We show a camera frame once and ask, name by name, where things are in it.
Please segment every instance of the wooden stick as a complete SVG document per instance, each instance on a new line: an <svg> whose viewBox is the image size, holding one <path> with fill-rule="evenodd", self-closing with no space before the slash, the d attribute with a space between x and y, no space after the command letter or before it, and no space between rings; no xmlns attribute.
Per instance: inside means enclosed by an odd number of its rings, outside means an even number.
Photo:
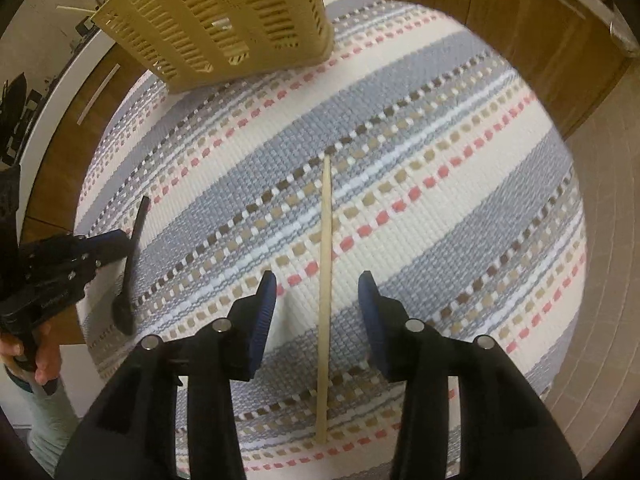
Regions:
<svg viewBox="0 0 640 480"><path fill-rule="evenodd" d="M318 404L316 405L316 441L326 444L327 397L329 389L329 342L331 335L331 274L333 215L331 204L331 160L324 156L322 172L322 209L320 215L320 301L318 306Z"/></svg>
<svg viewBox="0 0 640 480"><path fill-rule="evenodd" d="M83 14L87 14L89 16L95 14L95 10L81 9L80 7L67 7L66 5L58 5L56 8L62 9L62 10L73 10L75 12L82 12Z"/></svg>

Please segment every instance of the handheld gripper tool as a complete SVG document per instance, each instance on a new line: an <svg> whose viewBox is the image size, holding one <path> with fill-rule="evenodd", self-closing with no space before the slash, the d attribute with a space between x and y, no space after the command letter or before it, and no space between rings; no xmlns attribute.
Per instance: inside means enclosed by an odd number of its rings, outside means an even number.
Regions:
<svg viewBox="0 0 640 480"><path fill-rule="evenodd" d="M542 400L500 345L441 336L382 296L370 272L358 281L372 360L390 382L406 381L391 480L446 476L448 377L460 385L459 480L577 480L580 466Z"/></svg>
<svg viewBox="0 0 640 480"><path fill-rule="evenodd" d="M229 381L250 381L260 367L275 303L276 278L268 270L254 295L236 300L226 317L194 335L170 342L144 337L82 420L60 459L56 480L178 478L179 376L189 378L191 479L243 480Z"/></svg>

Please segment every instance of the tile floor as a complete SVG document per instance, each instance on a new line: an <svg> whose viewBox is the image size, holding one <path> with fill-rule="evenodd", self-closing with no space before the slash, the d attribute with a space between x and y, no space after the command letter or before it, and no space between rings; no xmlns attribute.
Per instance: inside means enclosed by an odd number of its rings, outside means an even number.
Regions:
<svg viewBox="0 0 640 480"><path fill-rule="evenodd" d="M586 474L640 399L640 61L567 143L584 195L589 267L546 403Z"/></svg>

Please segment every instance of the yellow plastic basket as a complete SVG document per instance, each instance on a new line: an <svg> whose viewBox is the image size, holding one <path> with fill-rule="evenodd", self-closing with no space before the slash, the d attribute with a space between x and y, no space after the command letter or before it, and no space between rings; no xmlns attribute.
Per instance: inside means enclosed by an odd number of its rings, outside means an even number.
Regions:
<svg viewBox="0 0 640 480"><path fill-rule="evenodd" d="M108 0L97 25L171 92L329 57L322 0Z"/></svg>

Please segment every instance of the woven rug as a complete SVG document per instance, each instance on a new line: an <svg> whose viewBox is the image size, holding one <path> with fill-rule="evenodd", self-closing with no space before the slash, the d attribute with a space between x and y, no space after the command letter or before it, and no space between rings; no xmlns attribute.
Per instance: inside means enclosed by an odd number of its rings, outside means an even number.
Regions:
<svg viewBox="0 0 640 480"><path fill-rule="evenodd" d="M152 207L134 288L137 333L113 326L123 264L78 305L100 375L142 336L169 340L224 316L265 269L278 302L262 368L232 385L249 478L385 478L402 384L367 364L356 284L441 333L491 334L535 390L557 373L584 286L572 160L519 74L436 10L326 0L335 50L319 66L169 95L147 73L105 131L76 232L128 232ZM334 167L330 436L314 440L321 160ZM460 454L451 380L450 473ZM178 464L186 457L178 393Z"/></svg>

